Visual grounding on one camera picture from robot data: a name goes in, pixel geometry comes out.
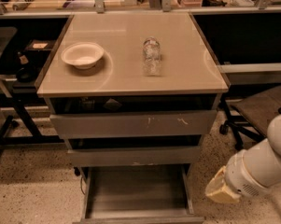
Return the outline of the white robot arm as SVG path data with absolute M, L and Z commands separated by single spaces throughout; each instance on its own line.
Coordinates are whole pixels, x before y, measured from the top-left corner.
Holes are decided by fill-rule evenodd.
M 205 188 L 216 203 L 238 203 L 242 197 L 267 194 L 281 182 L 281 115 L 270 122 L 267 137 L 228 160 Z

